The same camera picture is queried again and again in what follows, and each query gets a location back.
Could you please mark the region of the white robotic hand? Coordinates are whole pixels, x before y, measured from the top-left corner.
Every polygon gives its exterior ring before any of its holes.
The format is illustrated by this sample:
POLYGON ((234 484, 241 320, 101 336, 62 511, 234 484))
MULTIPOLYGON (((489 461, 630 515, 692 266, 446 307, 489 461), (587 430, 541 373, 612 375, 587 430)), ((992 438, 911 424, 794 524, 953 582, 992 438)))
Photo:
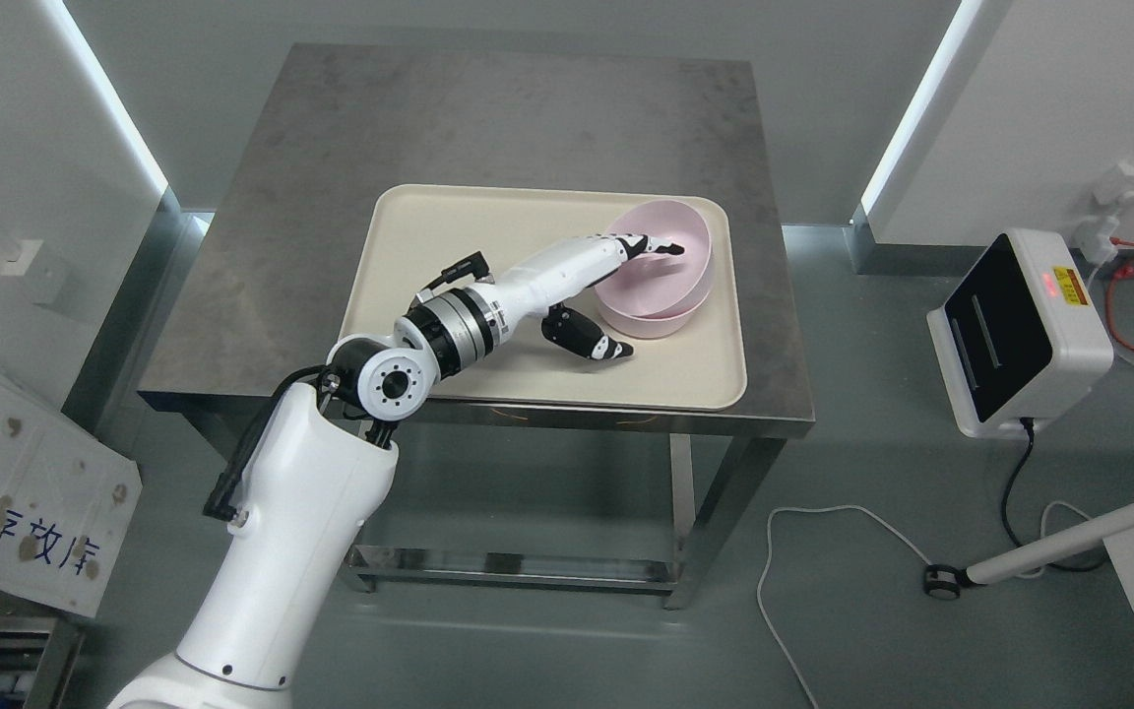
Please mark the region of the white robotic hand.
POLYGON ((599 234, 555 242, 498 275, 494 286, 496 323, 518 326, 523 319, 541 319, 545 341, 579 358, 631 357, 631 343, 613 340, 595 320, 568 306, 572 299, 625 262, 648 254, 680 256, 684 247, 646 233, 599 234))

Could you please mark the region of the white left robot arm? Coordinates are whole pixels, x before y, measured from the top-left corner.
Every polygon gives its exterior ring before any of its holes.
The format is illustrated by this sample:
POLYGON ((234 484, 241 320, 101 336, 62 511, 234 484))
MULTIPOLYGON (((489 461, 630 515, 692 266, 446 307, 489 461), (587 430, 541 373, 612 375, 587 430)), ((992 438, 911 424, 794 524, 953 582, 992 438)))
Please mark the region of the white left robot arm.
POLYGON ((113 708, 288 708, 335 575, 390 492, 398 423, 527 316, 579 357, 629 357, 631 345, 566 301, 625 262, 682 251, 646 233, 602 233, 555 242, 498 277, 473 254, 428 282, 391 335, 342 337, 323 364, 284 378, 204 503, 232 535, 215 583, 179 645, 113 708))

